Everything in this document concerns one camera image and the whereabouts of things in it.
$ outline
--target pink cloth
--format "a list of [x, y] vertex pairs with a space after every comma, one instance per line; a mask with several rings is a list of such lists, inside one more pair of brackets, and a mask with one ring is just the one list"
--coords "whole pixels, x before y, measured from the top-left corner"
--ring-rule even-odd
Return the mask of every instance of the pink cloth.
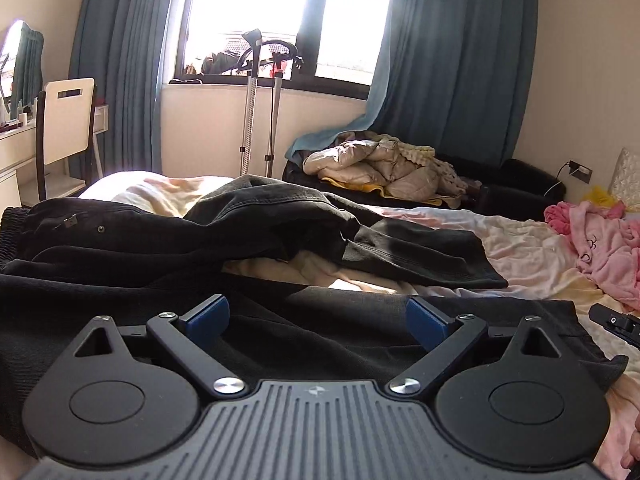
[[619, 204], [607, 210], [591, 202], [561, 202], [546, 209], [545, 220], [567, 235], [577, 253], [578, 270], [604, 293], [640, 310], [640, 223], [621, 215]]

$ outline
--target window frame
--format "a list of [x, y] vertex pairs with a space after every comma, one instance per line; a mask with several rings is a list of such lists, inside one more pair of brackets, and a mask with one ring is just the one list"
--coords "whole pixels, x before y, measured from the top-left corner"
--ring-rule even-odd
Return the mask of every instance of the window frame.
[[[184, 52], [187, 43], [189, 18], [193, 0], [185, 0], [178, 35], [178, 49], [175, 57], [174, 79], [170, 84], [188, 84], [195, 80], [203, 84], [228, 84], [246, 85], [246, 76], [241, 75], [214, 75], [184, 73]], [[324, 19], [324, 7], [326, 0], [306, 0], [302, 14], [302, 23], [296, 36], [298, 53], [304, 59], [302, 68], [291, 70], [291, 79], [283, 79], [282, 87], [306, 92], [318, 92], [328, 95], [350, 97], [366, 101], [369, 96], [370, 85], [316, 76], [318, 68], [318, 53], [320, 51], [320, 38], [322, 34], [322, 20]], [[258, 86], [273, 87], [273, 79], [267, 77], [258, 78]]]

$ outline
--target mirror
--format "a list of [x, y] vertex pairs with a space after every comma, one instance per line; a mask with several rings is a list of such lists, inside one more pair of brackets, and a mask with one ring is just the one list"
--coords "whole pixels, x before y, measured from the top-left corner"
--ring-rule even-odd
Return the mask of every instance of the mirror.
[[28, 106], [42, 90], [42, 33], [17, 20], [5, 30], [0, 52], [0, 97], [7, 114], [18, 117], [18, 106]]

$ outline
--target bed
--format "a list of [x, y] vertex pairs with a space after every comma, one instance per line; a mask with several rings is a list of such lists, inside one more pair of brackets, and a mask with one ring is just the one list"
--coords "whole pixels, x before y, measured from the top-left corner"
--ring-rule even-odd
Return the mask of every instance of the bed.
[[[184, 216], [203, 196], [231, 178], [203, 176], [176, 179], [142, 171], [105, 177], [82, 193], [81, 198], [135, 205], [164, 216]], [[495, 270], [508, 280], [499, 290], [450, 290], [394, 282], [352, 269], [337, 267], [316, 254], [302, 251], [290, 262], [254, 258], [227, 262], [225, 272], [302, 285], [362, 290], [381, 294], [420, 294], [487, 298], [510, 296], [528, 300], [571, 300], [580, 323], [608, 358], [626, 354], [630, 361], [625, 374], [608, 391], [611, 425], [595, 464], [610, 478], [624, 479], [620, 458], [628, 447], [634, 421], [640, 409], [640, 351], [607, 333], [588, 318], [588, 309], [601, 303], [619, 312], [625, 307], [605, 295], [574, 266], [575, 257], [564, 237], [546, 224], [487, 217], [467, 210], [419, 207], [411, 210], [368, 206], [377, 213], [433, 228], [468, 230], [481, 240]]]

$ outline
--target blue curtain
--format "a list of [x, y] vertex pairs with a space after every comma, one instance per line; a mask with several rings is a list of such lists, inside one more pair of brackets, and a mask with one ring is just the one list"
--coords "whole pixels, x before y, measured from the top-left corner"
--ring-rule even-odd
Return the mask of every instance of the blue curtain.
[[[82, 1], [69, 77], [93, 77], [98, 101], [109, 105], [109, 130], [99, 136], [105, 174], [161, 172], [160, 89], [170, 2]], [[72, 173], [82, 173], [86, 156], [70, 161]]]
[[498, 166], [529, 93], [538, 0], [393, 0], [386, 99], [372, 129]]
[[344, 126], [340, 126], [338, 128], [327, 128], [320, 132], [313, 132], [298, 137], [289, 147], [287, 153], [285, 153], [285, 158], [289, 159], [291, 162], [295, 162], [299, 166], [302, 166], [305, 152], [323, 150], [334, 142], [335, 137], [340, 135], [340, 133], [349, 131], [359, 132], [367, 130], [372, 125], [376, 116], [380, 112], [382, 103], [385, 100], [386, 85], [389, 81], [391, 23], [392, 11], [390, 4], [389, 10], [386, 13], [385, 32], [382, 37], [382, 43], [380, 44], [380, 52], [378, 54], [376, 69], [373, 73], [365, 112], [359, 117], [356, 117], [351, 121], [351, 123], [345, 124]]
[[42, 90], [42, 48], [44, 37], [41, 32], [31, 30], [29, 25], [22, 22], [20, 43], [15, 56], [14, 82], [11, 97], [11, 117], [17, 117], [18, 101], [24, 106], [33, 103]]

